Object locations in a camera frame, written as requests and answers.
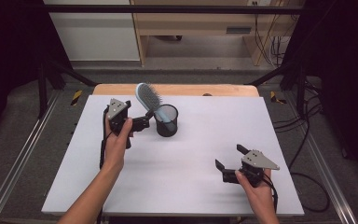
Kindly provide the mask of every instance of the forearm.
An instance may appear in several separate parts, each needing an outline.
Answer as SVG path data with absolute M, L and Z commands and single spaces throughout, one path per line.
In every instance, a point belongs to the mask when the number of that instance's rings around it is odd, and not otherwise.
M 120 168 L 104 166 L 59 223 L 94 223 L 119 173 Z

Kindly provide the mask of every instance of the person's right hand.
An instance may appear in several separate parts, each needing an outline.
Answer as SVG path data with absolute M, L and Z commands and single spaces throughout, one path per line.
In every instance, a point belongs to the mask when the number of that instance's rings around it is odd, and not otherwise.
M 268 177 L 271 177 L 270 169 L 266 169 L 264 173 Z M 238 182 L 240 182 L 240 185 L 245 190 L 249 203 L 257 216 L 258 221 L 260 223 L 268 224 L 279 223 L 272 201 L 271 187 L 262 181 L 257 188 L 254 188 L 243 173 L 235 171 L 235 175 Z

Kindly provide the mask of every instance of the wooden cabinet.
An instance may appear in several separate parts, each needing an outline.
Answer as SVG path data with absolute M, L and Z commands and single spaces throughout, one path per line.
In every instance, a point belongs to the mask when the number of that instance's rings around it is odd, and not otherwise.
M 299 6 L 302 2 L 271 0 L 269 5 Z M 131 0 L 131 4 L 245 7 L 248 6 L 248 0 Z M 269 48 L 270 36 L 289 36 L 296 26 L 296 20 L 290 15 L 136 13 L 133 18 L 142 64 L 145 64 L 150 35 L 242 35 L 254 65 L 259 65 L 262 53 L 255 43 L 255 31 L 260 35 L 262 44 L 259 46 L 266 50 Z

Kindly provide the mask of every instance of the table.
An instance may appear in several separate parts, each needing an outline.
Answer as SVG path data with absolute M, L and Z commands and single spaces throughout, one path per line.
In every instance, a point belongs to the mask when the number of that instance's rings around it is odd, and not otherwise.
M 145 114 L 145 109 L 130 94 L 134 87 L 134 84 L 103 84 L 95 88 L 42 212 L 62 215 L 98 173 L 102 115 L 112 97 L 131 101 L 129 116 Z M 257 97 L 255 87 L 155 85 L 155 88 L 165 103 L 178 108 L 178 132 L 173 137 L 161 137 L 151 119 L 150 128 L 135 133 L 132 146 L 126 151 L 124 169 L 103 207 L 105 215 L 251 216 L 253 212 L 241 186 L 223 183 L 214 166 L 214 160 L 218 159 L 228 169 L 240 168 L 242 155 L 236 150 L 237 144 L 261 150 L 281 167 L 280 171 L 272 172 L 280 197 L 278 215 L 304 215 L 264 99 Z M 175 89 L 181 95 L 173 95 Z M 229 91 L 236 96 L 225 96 Z M 201 96 L 203 93 L 213 96 Z

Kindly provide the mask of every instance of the wall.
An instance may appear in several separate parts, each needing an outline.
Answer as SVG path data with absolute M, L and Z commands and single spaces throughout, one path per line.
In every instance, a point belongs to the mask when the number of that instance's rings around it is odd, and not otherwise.
M 44 0 L 45 4 L 128 5 L 127 0 Z M 139 61 L 131 14 L 50 13 L 71 61 Z

